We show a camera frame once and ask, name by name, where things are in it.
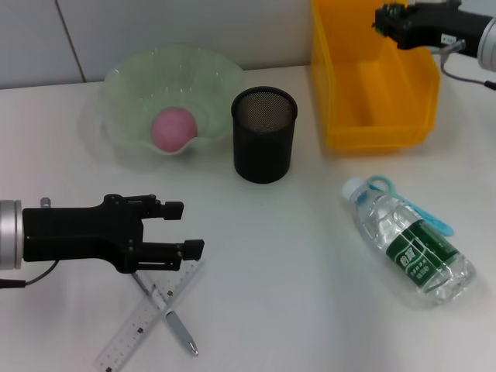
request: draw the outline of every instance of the white table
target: white table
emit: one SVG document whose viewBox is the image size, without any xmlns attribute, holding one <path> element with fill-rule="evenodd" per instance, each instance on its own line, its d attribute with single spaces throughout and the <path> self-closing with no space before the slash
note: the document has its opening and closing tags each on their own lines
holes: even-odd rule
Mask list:
<svg viewBox="0 0 496 372">
<path fill-rule="evenodd" d="M 489 75 L 462 57 L 449 68 Z M 154 193 L 183 201 L 185 213 L 181 222 L 147 222 L 148 240 L 206 242 L 201 280 L 177 307 L 200 357 L 159 324 L 125 371 L 492 370 L 496 94 L 443 79 L 425 144 L 335 158 L 320 150 L 308 68 L 246 73 L 247 86 L 259 84 L 288 91 L 299 106 L 291 170 L 264 186 L 237 176 L 229 140 L 174 158 L 115 152 L 95 109 L 99 83 L 0 91 L 2 198 L 89 206 L 108 193 Z M 455 228 L 453 244 L 480 273 L 472 291 L 441 308 L 409 301 L 412 288 L 391 279 L 396 272 L 365 247 L 339 202 L 348 177 L 372 174 Z M 0 274 L 29 279 L 48 266 Z M 62 262 L 36 285 L 0 291 L 0 370 L 92 371 L 141 296 L 98 260 Z"/>
</svg>

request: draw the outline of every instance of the yellow plastic bin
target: yellow plastic bin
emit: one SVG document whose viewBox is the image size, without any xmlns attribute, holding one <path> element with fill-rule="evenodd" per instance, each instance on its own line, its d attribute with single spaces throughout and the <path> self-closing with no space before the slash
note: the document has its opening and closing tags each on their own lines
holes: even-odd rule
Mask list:
<svg viewBox="0 0 496 372">
<path fill-rule="evenodd" d="M 383 0 L 312 0 L 312 76 L 325 144 L 338 152 L 421 143 L 434 128 L 439 72 L 426 48 L 398 50 L 372 28 Z"/>
</svg>

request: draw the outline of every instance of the silver motor cylinder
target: silver motor cylinder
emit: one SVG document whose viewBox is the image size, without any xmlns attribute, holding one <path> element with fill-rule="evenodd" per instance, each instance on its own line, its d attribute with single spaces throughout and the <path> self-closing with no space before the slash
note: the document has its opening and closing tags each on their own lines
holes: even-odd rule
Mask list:
<svg viewBox="0 0 496 372">
<path fill-rule="evenodd" d="M 483 69 L 496 71 L 496 18 L 489 22 L 482 34 L 477 59 Z"/>
<path fill-rule="evenodd" d="M 0 201 L 0 270 L 20 269 L 24 253 L 20 200 Z"/>
</svg>

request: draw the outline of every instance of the green bottle label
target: green bottle label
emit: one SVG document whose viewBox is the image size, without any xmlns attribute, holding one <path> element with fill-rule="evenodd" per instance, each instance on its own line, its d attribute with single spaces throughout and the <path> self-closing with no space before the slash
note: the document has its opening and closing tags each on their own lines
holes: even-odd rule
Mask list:
<svg viewBox="0 0 496 372">
<path fill-rule="evenodd" d="M 445 264 L 450 264 L 457 253 L 456 248 L 423 219 L 408 227 L 386 251 L 419 287 L 423 287 Z"/>
</svg>

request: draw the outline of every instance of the transparent ruler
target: transparent ruler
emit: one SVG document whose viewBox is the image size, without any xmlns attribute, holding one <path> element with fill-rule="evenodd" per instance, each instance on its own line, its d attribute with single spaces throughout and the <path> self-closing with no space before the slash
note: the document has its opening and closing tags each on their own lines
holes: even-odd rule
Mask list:
<svg viewBox="0 0 496 372">
<path fill-rule="evenodd" d="M 100 353 L 93 363 L 95 368 L 100 372 L 119 372 L 202 266 L 201 260 L 185 261 L 179 271 L 137 272 L 136 281 L 149 295 Z"/>
</svg>

